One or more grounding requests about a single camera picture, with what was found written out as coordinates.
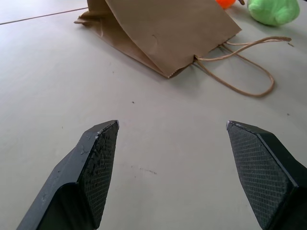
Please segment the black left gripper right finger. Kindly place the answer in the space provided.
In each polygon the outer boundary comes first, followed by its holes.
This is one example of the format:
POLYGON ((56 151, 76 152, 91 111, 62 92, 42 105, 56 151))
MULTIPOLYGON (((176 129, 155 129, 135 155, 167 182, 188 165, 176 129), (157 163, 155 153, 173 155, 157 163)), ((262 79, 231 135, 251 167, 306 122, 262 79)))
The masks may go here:
POLYGON ((307 228, 307 169, 271 132, 228 121, 236 169, 263 230, 307 228))

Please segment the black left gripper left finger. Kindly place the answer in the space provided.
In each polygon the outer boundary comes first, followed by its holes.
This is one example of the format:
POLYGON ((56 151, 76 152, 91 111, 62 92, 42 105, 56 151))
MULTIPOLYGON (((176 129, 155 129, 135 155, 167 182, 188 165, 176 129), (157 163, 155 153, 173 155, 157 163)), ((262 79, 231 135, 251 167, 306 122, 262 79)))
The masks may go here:
POLYGON ((86 130, 54 167, 19 230, 96 230, 110 187, 118 120, 86 130))

